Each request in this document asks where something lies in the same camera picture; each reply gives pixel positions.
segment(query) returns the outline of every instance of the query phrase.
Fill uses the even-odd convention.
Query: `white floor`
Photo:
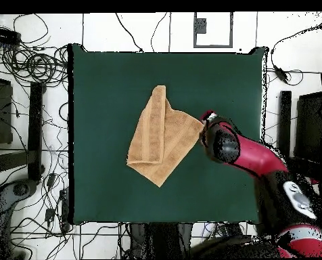
[[[160,19],[166,12],[147,13],[147,14],[119,14],[122,23],[134,36],[136,43],[145,52],[152,52],[151,37],[154,29]],[[18,15],[0,15],[0,26],[14,28],[14,19]],[[88,51],[138,51],[133,44],[131,37],[119,25],[115,14],[39,14],[45,21],[49,29],[48,35],[32,45],[41,45],[45,47],[61,47],[67,43],[80,43],[85,46]],[[215,25],[216,19],[222,15],[211,13],[205,15],[208,19],[208,27]],[[322,14],[315,12],[235,12],[233,20],[233,48],[231,49],[194,49],[193,48],[193,13],[179,13],[172,12],[171,23],[170,13],[168,12],[160,22],[158,29],[154,35],[152,45],[155,52],[168,51],[230,51],[237,53],[248,53],[255,46],[267,46],[272,50],[274,44],[284,37],[290,36],[299,30],[315,26],[322,22]],[[35,15],[29,15],[19,18],[16,21],[16,30],[21,33],[24,42],[30,42],[42,37],[46,28],[42,21]],[[200,39],[201,41],[217,41],[217,39],[210,39],[215,37],[215,29],[210,27],[208,29],[207,39]],[[46,49],[43,53],[52,55],[55,49]],[[281,90],[292,91],[292,117],[296,116],[296,102],[299,95],[321,91],[322,72],[322,30],[314,30],[291,39],[286,39],[276,46],[274,54],[274,63],[284,70],[302,70],[304,73],[303,81],[296,86],[289,86],[279,81],[274,80],[269,84],[268,98],[267,98],[267,118],[266,128],[271,127],[277,123],[277,103]],[[268,61],[268,68],[272,68],[270,62],[270,54]],[[30,88],[23,91],[21,86],[17,84],[13,76],[3,74],[5,67],[0,64],[0,78],[7,79],[12,82],[14,93],[14,100],[21,105],[18,105],[19,113],[28,114],[28,93]],[[292,75],[292,83],[297,83],[300,80],[300,73],[290,72]],[[275,78],[274,72],[268,72],[268,79]],[[68,101],[68,94],[66,92],[67,84],[59,85],[58,87],[48,88],[43,98],[45,110],[49,114],[43,113],[45,121],[52,118],[52,125],[45,125],[43,127],[43,135],[45,141],[43,142],[43,164],[48,170],[54,169],[55,161],[58,157],[56,150],[64,149],[68,144],[68,134],[66,129],[66,122],[59,117],[59,107]],[[64,118],[67,117],[67,106],[62,110]],[[296,119],[292,121],[292,142],[294,145]],[[28,139],[28,117],[21,115],[16,118],[12,115],[12,125],[18,130],[23,142],[26,144]],[[274,142],[276,140],[277,127],[268,129],[266,134],[266,142]],[[14,132],[14,141],[12,144],[1,144],[0,154],[11,152],[11,150],[22,150],[22,144],[19,141],[18,135]],[[64,166],[68,166],[68,159],[61,156],[64,160]],[[0,173],[0,183],[2,183],[13,170]],[[63,173],[64,170],[58,165],[55,169],[56,173]],[[9,180],[26,177],[27,169],[15,172]],[[68,177],[64,177],[65,186],[68,185]],[[54,198],[58,199],[61,184],[53,190]],[[18,204],[12,217],[12,225],[17,226],[25,217],[35,217],[35,220],[40,224],[44,222],[45,206],[41,199],[40,187],[35,195],[24,200]],[[68,235],[69,241],[66,244],[60,245],[63,249],[57,254],[56,259],[78,259],[80,246],[83,247],[86,243],[93,239],[95,233],[101,226],[116,226],[116,223],[87,223],[81,227],[76,226]],[[51,237],[45,238],[45,230],[38,227],[37,224],[25,220],[21,226],[12,234],[15,238],[14,243],[19,243],[23,238],[21,245],[31,248],[33,251],[32,259],[46,259],[48,254],[60,243],[59,238]],[[204,223],[195,223],[192,232],[191,244],[197,244],[202,239],[204,232]],[[59,232],[58,223],[55,220],[53,232]],[[254,234],[254,226],[248,225],[248,234]],[[83,259],[111,259],[115,257],[117,252],[117,228],[102,228],[99,235],[84,248]],[[122,241],[123,246],[129,247],[129,239],[127,236]]]

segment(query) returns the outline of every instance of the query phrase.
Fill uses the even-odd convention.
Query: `black frame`
[[[193,47],[194,48],[233,48],[233,12],[230,12],[230,31],[228,45],[197,45],[197,34],[206,34],[206,19],[197,18],[197,12],[193,13]]]
[[[0,79],[1,83],[10,83]],[[28,151],[0,155],[0,172],[28,165],[28,178],[39,182],[43,172],[42,159],[42,110],[43,94],[46,88],[42,83],[31,83],[28,126]]]
[[[277,147],[284,156],[290,171],[321,181],[322,162],[290,156],[291,97],[291,91],[281,91],[280,93]]]
[[[0,111],[5,112],[5,114],[0,115],[0,118],[3,119],[3,121],[0,120],[0,144],[13,142],[12,128],[9,126],[12,120],[12,94],[11,82],[0,79]]]
[[[296,143],[294,156],[306,158],[313,162],[321,162],[321,140],[322,140],[322,92],[301,95],[297,103],[298,119],[306,118],[305,121],[297,121]],[[306,130],[311,129],[312,139],[308,141]]]

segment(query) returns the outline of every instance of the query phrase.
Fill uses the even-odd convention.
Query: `green table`
[[[161,188],[126,157],[156,85],[166,85],[173,109],[196,118],[213,109],[259,140],[264,48],[251,55],[72,50],[75,223],[258,220],[252,178],[210,161],[199,143]]]

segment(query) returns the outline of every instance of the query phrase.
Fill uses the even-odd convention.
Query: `black cable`
[[[276,123],[275,125],[272,125],[271,127],[267,127],[267,128],[266,128],[266,129],[264,129],[264,130],[266,131],[267,129],[271,129],[272,127],[275,127],[275,126],[277,126],[277,125],[279,125],[279,124],[290,122],[290,121],[294,120],[295,118],[298,118],[298,117],[297,117],[297,116],[295,116],[294,118],[291,118],[290,120],[278,122],[278,123]]]
[[[44,178],[44,180],[43,180],[43,182],[48,178],[50,176],[50,174],[48,174],[45,178]],[[32,206],[34,206],[34,205],[36,205],[37,203],[39,203],[42,199],[43,199],[43,197],[45,196],[45,194],[44,195],[42,195],[41,196],[41,198],[37,201],[37,202],[35,202],[35,203],[33,203],[33,204],[31,204],[31,205],[27,205],[26,207],[32,207]],[[22,207],[21,209],[15,209],[14,211],[21,211],[22,209],[25,209],[26,207]]]
[[[67,79],[66,48],[66,46],[58,48],[54,55],[50,56],[45,53],[38,53],[38,51],[21,43],[18,48],[4,50],[0,53],[0,64],[3,64],[8,71],[0,72],[13,75],[23,89],[30,86],[23,85],[20,81],[26,83],[36,81],[47,84],[50,87],[57,87]],[[19,55],[25,60],[18,60]]]
[[[204,228],[203,228],[203,230],[202,230],[202,236],[201,236],[201,238],[203,239],[204,238],[204,232],[205,231],[207,231],[207,232],[209,232],[209,235],[211,235],[211,231],[209,231],[208,229],[207,229],[207,226],[209,225],[209,224],[211,224],[211,222],[204,222]]]
[[[8,106],[11,106],[12,104],[13,104],[13,105],[14,105],[14,107],[16,108],[16,113],[18,113],[17,106],[16,106],[16,104],[15,104],[15,103],[13,103],[13,102],[8,103],[8,104],[6,104],[6,105],[4,105],[4,106],[0,109],[0,111],[2,111],[4,108],[7,108]]]
[[[66,119],[64,119],[64,118],[62,117],[62,115],[61,115],[61,109],[62,109],[65,105],[68,105],[68,102],[66,102],[66,103],[64,103],[64,104],[62,104],[62,105],[60,106],[60,108],[59,108],[59,117],[60,117],[63,121],[68,122],[68,121],[67,121]]]
[[[119,18],[119,16],[118,16],[118,13],[115,13],[115,15],[116,15],[116,17],[117,17],[117,19],[118,19],[118,21],[119,21],[119,23],[120,23],[120,25],[121,25],[121,27],[123,27],[123,29],[131,36],[131,38],[132,38],[132,41],[133,41],[133,43],[135,44],[135,46],[139,49],[139,51],[140,52],[144,52],[143,51],[143,49],[142,48],[140,48],[140,46],[138,46],[137,44],[136,44],[136,41],[135,41],[135,38],[133,38],[133,36],[132,36],[132,34],[125,28],[125,26],[122,24],[122,22],[120,21],[120,18]]]
[[[269,112],[268,110],[266,110],[266,112],[268,112],[269,114],[274,114],[275,116],[279,116],[279,114],[277,114],[276,112]]]
[[[23,239],[25,239],[25,240],[34,240],[34,239],[43,239],[43,238],[42,237],[29,237],[29,238],[13,237],[13,238],[11,238],[11,240],[19,240],[19,239],[21,239],[21,240],[23,240]]]
[[[23,114],[23,113],[15,113],[15,112],[2,112],[3,114],[15,114],[17,116],[17,118],[19,118],[19,116],[29,116],[28,114]]]
[[[18,17],[16,17],[14,19],[14,21],[13,21],[14,32],[16,32],[16,20],[21,18],[21,17],[28,16],[28,15],[30,15],[30,14],[19,15]],[[37,42],[38,40],[41,40],[41,39],[43,39],[44,37],[46,37],[48,35],[49,30],[48,30],[48,26],[46,25],[45,21],[40,16],[38,16],[37,14],[34,14],[34,15],[37,16],[37,18],[40,19],[43,22],[43,24],[45,25],[45,28],[47,29],[47,32],[42,37],[40,37],[40,38],[38,38],[38,39],[36,39],[34,41],[31,41],[31,42],[22,41],[23,44],[31,44],[31,43]]]
[[[81,246],[82,246],[82,225],[79,225],[79,259],[81,259]]]
[[[44,204],[45,204],[45,206],[46,206],[48,209],[53,209],[53,206],[52,206],[52,204],[51,204],[51,199],[50,199],[50,196],[49,196],[49,193],[50,193],[50,191],[51,191],[52,187],[48,186],[48,190],[47,190],[47,189],[46,189],[46,187],[45,187],[45,182],[44,182],[44,181],[43,181],[43,183],[42,183],[42,186],[43,186],[43,188],[45,189],[45,199],[47,199],[47,200],[48,200],[49,206],[45,203],[45,201],[44,201]]]
[[[68,240],[69,240],[69,238],[66,238],[65,237],[65,239],[63,240],[63,241],[61,241],[61,238],[60,238],[60,243],[56,246],[56,247],[54,247],[54,249],[48,254],[48,256],[47,256],[47,258],[45,259],[45,260],[49,260],[50,258],[52,258],[52,257],[54,257],[54,259],[56,258],[56,256],[58,255],[58,253],[65,247],[65,245],[67,244],[67,242],[68,242]],[[54,255],[52,255],[52,256],[50,256],[50,254],[52,254],[53,253],[53,251],[55,250],[55,249],[57,249],[57,252],[54,254]]]
[[[2,121],[3,123],[5,123],[7,126],[9,126],[9,127],[11,127],[14,131],[16,131],[16,133],[17,133],[17,135],[18,135],[18,137],[19,137],[19,140],[20,140],[20,142],[22,143],[22,147],[23,147],[23,149],[24,149],[24,151],[25,151],[25,153],[26,153],[26,162],[28,162],[28,150],[26,149],[26,146],[25,146],[25,144],[24,144],[24,142],[23,142],[23,140],[22,140],[22,137],[20,136],[20,134],[19,134],[19,132],[17,131],[17,129],[13,126],[13,125],[11,125],[10,123],[8,123],[8,122],[6,122],[3,118],[1,118],[0,117],[0,121]]]
[[[25,246],[21,246],[20,244],[23,242],[23,241],[25,241],[25,240],[27,240],[29,237],[30,237],[30,235],[31,234],[33,234],[33,233],[35,233],[42,225],[40,225],[39,224],[39,226],[38,226],[38,228],[36,228],[33,232],[31,232],[29,235],[27,235],[27,237],[25,237],[22,241],[20,241],[19,243],[18,243],[18,246],[16,246],[15,245],[15,247],[11,250],[11,251],[13,251],[16,247],[22,247],[22,248],[24,248]]]
[[[130,236],[130,239],[131,239],[131,242],[135,241],[140,247],[143,247],[142,244],[140,244],[136,238],[130,233],[129,231],[129,228],[130,228],[130,224],[129,223],[125,223],[125,230],[127,232],[127,235]]]
[[[275,77],[273,80],[270,80],[268,83],[267,83],[267,89],[269,89],[269,85],[273,82],[273,81],[275,81],[276,79],[278,79],[278,77]]]
[[[181,235],[179,230],[178,230],[178,235],[181,240],[181,244],[183,245],[183,248],[184,248],[185,257],[186,257],[186,259],[188,259],[188,258],[190,258],[189,250],[187,250],[187,248],[185,247],[184,238]]]
[[[85,244],[83,245],[83,247],[82,247],[82,255],[81,255],[81,257],[79,257],[79,258],[80,258],[80,260],[82,260],[82,259],[83,259],[83,257],[84,257],[84,247],[86,247],[88,244],[90,244],[90,243],[92,243],[92,241],[94,241],[94,239],[96,238],[96,236],[98,235],[99,231],[100,231],[102,228],[118,228],[118,227],[119,227],[119,225],[117,225],[117,226],[101,226],[101,227],[96,231],[96,233],[95,233],[94,237],[93,237],[93,238],[92,238],[88,243],[85,243]]]
[[[30,251],[31,254],[30,254],[30,257],[28,258],[28,260],[31,260],[31,257],[33,255],[33,251],[30,248],[28,248],[26,246],[21,246],[21,245],[18,245],[18,244],[14,244],[12,241],[11,241],[11,244],[14,245],[15,247],[20,247],[20,248],[23,248],[23,249],[26,249],[26,250]]]
[[[156,27],[155,27],[155,30],[154,30],[154,33],[153,33],[153,35],[152,35],[152,38],[150,39],[150,45],[152,46],[152,50],[153,50],[153,52],[155,52],[154,51],[154,47],[153,47],[153,38],[154,38],[154,35],[155,35],[155,32],[156,32],[156,30],[158,29],[158,25],[159,25],[159,23],[161,23],[161,21],[163,21],[163,19],[166,17],[166,15],[167,15],[167,13],[168,12],[166,12],[165,14],[164,14],[164,16],[161,18],[161,20],[158,22],[158,24],[156,25]]]
[[[57,234],[57,233],[53,233],[51,232],[50,230],[48,230],[46,227],[42,226],[40,223],[38,223],[37,221],[35,221],[33,218],[31,217],[25,217],[23,220],[21,220],[21,222],[13,229],[11,230],[11,234],[17,229],[20,227],[20,225],[26,221],[26,220],[30,220],[31,222],[35,223],[36,225],[38,225],[41,229],[45,230],[46,232],[48,232],[49,234],[51,234],[52,236],[55,236],[55,237],[60,237],[62,236],[62,234]]]
[[[293,35],[291,35],[291,36],[288,36],[288,37],[282,38],[282,39],[278,40],[278,42],[276,42],[276,43],[274,44],[274,47],[273,47],[273,48],[272,48],[272,50],[271,50],[271,62],[272,62],[272,65],[273,65],[273,68],[274,68],[274,72],[275,72],[275,74],[276,74],[276,75],[277,75],[277,77],[278,77],[280,80],[282,80],[285,84],[290,85],[290,86],[296,86],[296,85],[298,85],[298,84],[299,84],[300,82],[302,82],[302,80],[303,80],[303,72],[302,72],[302,71],[300,71],[300,70],[294,70],[294,71],[300,71],[300,72],[302,73],[302,79],[301,79],[298,83],[296,83],[296,84],[289,84],[289,83],[288,83],[288,81],[289,81],[289,80],[287,80],[286,72],[285,72],[285,71],[283,71],[281,68],[277,67],[277,66],[274,64],[274,61],[273,61],[273,55],[274,55],[274,53],[275,53],[275,47],[277,46],[277,44],[279,44],[280,42],[282,42],[282,41],[284,41],[284,40],[287,40],[287,39],[290,39],[290,38],[292,38],[292,37],[295,37],[296,35],[303,34],[303,33],[305,33],[305,32],[311,31],[311,30],[317,30],[317,29],[320,29],[320,28],[322,29],[322,22],[321,22],[319,25],[316,25],[316,26],[314,26],[314,27],[310,27],[310,28],[306,28],[306,29],[301,30],[301,31],[299,31],[299,32],[297,32],[297,33],[295,33],[295,34],[293,34]]]
[[[39,212],[36,214],[36,216],[33,218],[33,220],[35,221],[35,219],[40,215],[40,213],[41,213],[41,211],[42,211],[42,208],[44,207],[44,205],[45,205],[45,199],[44,199],[44,201],[43,201],[43,204],[42,204],[42,206],[41,206],[41,208],[39,209]],[[23,226],[20,226],[20,224],[22,223],[24,221],[24,219],[16,226],[16,227],[11,227],[11,229],[13,228],[13,230],[11,231],[11,233],[13,233],[17,228],[25,228],[26,226],[28,226],[30,223],[31,223],[31,221],[28,223],[28,224],[26,224],[26,225],[23,225]]]
[[[27,165],[24,165],[23,167],[20,167],[19,169],[16,169],[15,171],[12,171],[8,176],[7,178],[5,179],[5,181],[3,183],[0,183],[0,187],[2,187],[6,182],[7,180],[10,178],[11,175],[13,175],[15,172],[17,171],[20,171],[21,169],[25,169],[27,167]]]
[[[50,170],[51,170],[51,166],[53,165],[53,153],[51,152],[50,148],[48,147],[47,145],[47,142],[45,141],[45,136],[43,134],[43,130],[42,130],[42,138],[43,138],[43,141],[45,142],[45,146],[47,147],[49,153],[50,153],[50,166],[49,166],[49,170],[48,170],[48,174],[50,174]]]
[[[119,247],[119,251],[120,251],[120,259],[127,259],[128,256],[130,259],[134,259],[135,257],[132,254],[132,250],[124,250],[122,247],[122,244],[121,244],[122,237],[127,232],[127,229],[125,228],[125,231],[123,233],[121,233],[121,227],[123,224],[124,224],[123,222],[118,223],[118,247]]]
[[[59,129],[59,132],[57,133],[57,135],[56,135],[56,139],[57,139],[57,141],[60,143],[60,147],[58,148],[58,150],[60,150],[61,148],[62,148],[62,141],[60,141],[60,139],[59,139],[59,134],[60,134],[60,132],[61,132],[61,129]]]
[[[67,170],[68,170],[68,167],[65,167],[64,166],[64,159],[63,158],[60,158],[60,155],[61,156],[65,156],[65,157],[67,157],[68,158],[68,156],[66,156],[65,154],[61,154],[61,153],[59,153],[59,156],[58,156],[58,160],[57,160],[57,163],[58,163],[58,165],[62,168],[62,170],[64,171],[64,173],[66,173],[66,175],[68,174],[68,172],[67,172]]]
[[[74,255],[74,258],[75,258],[76,260],[78,260],[78,259],[77,259],[77,257],[76,257],[76,252],[74,251],[74,235],[72,235],[72,249],[73,249],[73,255]]]
[[[46,34],[44,35],[44,36],[42,36],[41,38],[39,38],[39,39],[37,39],[37,40],[35,40],[35,41],[38,41],[38,40],[40,40],[40,39],[42,39],[43,37],[45,37],[46,36]],[[6,59],[8,59],[8,58],[6,58],[7,57],[7,55],[5,54],[5,55],[3,55],[3,57],[4,57],[4,60],[6,60]],[[44,62],[46,62],[47,61],[47,59],[43,59],[42,57],[40,57],[40,59],[41,59],[41,61],[44,61]],[[30,71],[31,72],[39,72],[39,67],[36,65],[36,66],[31,66],[31,67],[29,67],[30,68]],[[45,76],[46,75],[46,72],[39,72],[39,75],[38,76],[40,76],[40,77],[43,77],[43,76]],[[19,83],[19,84],[21,84],[20,82],[19,82],[19,80],[24,80],[24,79],[21,79],[22,77],[16,77],[16,80],[17,80],[17,82]],[[44,123],[43,123],[43,125],[46,125],[46,124],[50,124],[50,125],[53,125],[52,123],[48,123],[48,121],[45,121]],[[63,168],[62,166],[61,166],[61,164],[59,163],[59,158],[60,158],[60,154],[58,155],[58,158],[57,158],[57,163],[59,164],[59,166],[61,167],[61,168]]]

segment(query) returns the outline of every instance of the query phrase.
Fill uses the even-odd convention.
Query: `orange towel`
[[[139,117],[127,165],[160,187],[193,148],[202,129],[200,121],[170,107],[166,87],[159,85]]]

